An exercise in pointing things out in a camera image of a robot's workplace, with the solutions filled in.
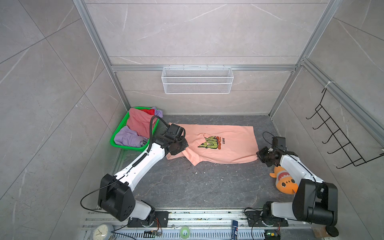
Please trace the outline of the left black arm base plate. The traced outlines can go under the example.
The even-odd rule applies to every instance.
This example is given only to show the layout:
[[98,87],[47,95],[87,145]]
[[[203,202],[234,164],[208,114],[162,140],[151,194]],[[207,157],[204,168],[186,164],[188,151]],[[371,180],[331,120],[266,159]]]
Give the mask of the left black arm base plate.
[[128,222],[128,228],[157,228],[167,227],[169,220],[169,212],[167,211],[155,211],[151,212],[145,220],[138,218],[131,218]]

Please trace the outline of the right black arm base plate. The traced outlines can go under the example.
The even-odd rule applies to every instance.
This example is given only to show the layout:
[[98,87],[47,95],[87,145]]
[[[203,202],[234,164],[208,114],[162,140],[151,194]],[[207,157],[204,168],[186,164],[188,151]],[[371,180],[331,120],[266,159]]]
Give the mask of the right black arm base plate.
[[249,227],[288,227],[288,221],[272,215],[272,201],[264,204],[261,210],[250,207],[244,209]]

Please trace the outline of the peach pink printed t-shirt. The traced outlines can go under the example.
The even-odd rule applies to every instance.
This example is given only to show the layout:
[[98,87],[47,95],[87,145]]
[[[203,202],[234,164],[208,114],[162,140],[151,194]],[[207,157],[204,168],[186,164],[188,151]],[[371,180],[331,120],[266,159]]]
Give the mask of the peach pink printed t-shirt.
[[188,147],[168,160],[185,157],[193,166],[201,162],[216,164],[245,164],[256,161],[259,151],[252,126],[187,125]]

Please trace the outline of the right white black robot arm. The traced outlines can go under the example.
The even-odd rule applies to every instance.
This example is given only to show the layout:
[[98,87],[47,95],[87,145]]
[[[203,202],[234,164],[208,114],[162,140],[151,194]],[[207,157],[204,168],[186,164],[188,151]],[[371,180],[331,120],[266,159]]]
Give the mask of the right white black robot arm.
[[261,213],[265,225],[283,220],[334,227],[338,221],[338,188],[310,171],[296,155],[288,151],[284,137],[273,137],[271,147],[257,152],[259,160],[274,170],[276,188],[293,195],[291,202],[266,202]]

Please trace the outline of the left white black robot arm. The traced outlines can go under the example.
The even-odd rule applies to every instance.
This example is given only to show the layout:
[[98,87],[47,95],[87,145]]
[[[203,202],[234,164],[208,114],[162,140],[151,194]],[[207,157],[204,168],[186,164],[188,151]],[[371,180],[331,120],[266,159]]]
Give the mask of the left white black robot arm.
[[188,147],[186,130],[176,124],[167,125],[158,137],[150,137],[150,144],[130,165],[115,175],[101,179],[98,205],[119,221],[128,218],[141,220],[150,226],[156,209],[135,199],[133,191],[146,173],[167,154],[177,155]]

